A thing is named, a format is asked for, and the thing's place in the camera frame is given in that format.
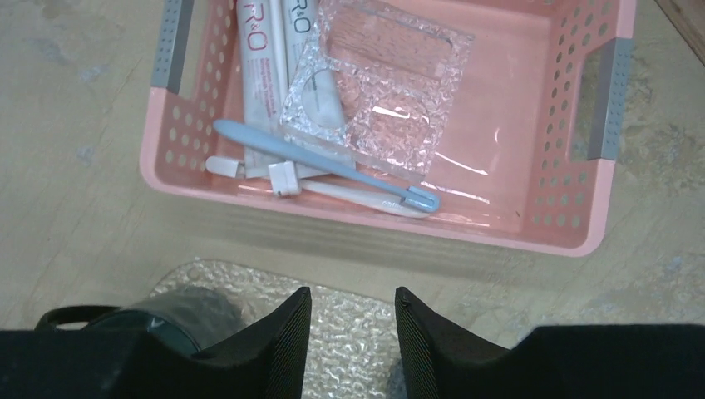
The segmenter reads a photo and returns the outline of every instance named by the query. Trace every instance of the bubble wrap mat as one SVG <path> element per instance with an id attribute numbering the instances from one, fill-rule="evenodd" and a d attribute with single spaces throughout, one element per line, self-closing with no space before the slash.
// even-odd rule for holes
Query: bubble wrap mat
<path id="1" fill-rule="evenodd" d="M 220 291 L 242 309 L 248 325 L 271 313 L 296 289 L 310 287 L 313 311 L 303 397 L 407 397 L 391 303 L 206 260 L 178 267 L 152 295 L 185 284 Z"/>

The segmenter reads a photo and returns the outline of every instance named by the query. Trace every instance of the toothpaste tube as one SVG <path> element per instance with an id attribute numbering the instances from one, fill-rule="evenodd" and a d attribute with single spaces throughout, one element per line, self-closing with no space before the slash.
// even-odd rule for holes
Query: toothpaste tube
<path id="1" fill-rule="evenodd" d="M 281 88 L 277 73 L 274 43 L 283 38 L 274 34 L 269 0 L 237 2 L 240 56 L 243 69 L 244 123 L 262 131 L 273 132 L 282 111 Z M 245 169 L 262 170 L 282 160 L 245 148 Z"/>

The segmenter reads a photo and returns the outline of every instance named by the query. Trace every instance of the plastic packet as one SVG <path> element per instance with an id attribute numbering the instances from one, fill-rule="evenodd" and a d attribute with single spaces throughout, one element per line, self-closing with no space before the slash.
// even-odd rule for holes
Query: plastic packet
<path id="1" fill-rule="evenodd" d="M 375 0 L 322 0 L 283 104 L 283 131 L 410 181 L 431 167 L 473 36 Z M 317 115 L 333 76 L 345 126 Z"/>

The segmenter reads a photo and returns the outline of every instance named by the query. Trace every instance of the toothbrush head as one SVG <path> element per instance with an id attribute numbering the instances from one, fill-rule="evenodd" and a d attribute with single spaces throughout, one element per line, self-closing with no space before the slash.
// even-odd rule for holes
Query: toothbrush head
<path id="1" fill-rule="evenodd" d="M 441 200 L 437 195 L 417 187 L 409 187 L 411 195 L 402 198 L 402 204 L 423 212 L 433 213 L 441 207 Z"/>

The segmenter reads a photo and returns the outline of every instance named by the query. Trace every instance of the bubble wrap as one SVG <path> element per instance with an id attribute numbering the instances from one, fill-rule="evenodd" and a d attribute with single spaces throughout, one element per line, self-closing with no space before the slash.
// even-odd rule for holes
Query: bubble wrap
<path id="1" fill-rule="evenodd" d="M 296 289 L 310 287 L 313 311 L 303 397 L 407 397 L 392 304 L 208 260 L 178 267 L 152 295 L 185 284 L 224 294 L 241 309 L 248 325 L 271 313 Z"/>
<path id="2" fill-rule="evenodd" d="M 472 35 L 375 0 L 322 0 L 284 100 L 289 136 L 411 181 L 428 173 L 470 56 Z M 344 127 L 307 107 L 316 79 L 333 74 Z"/>

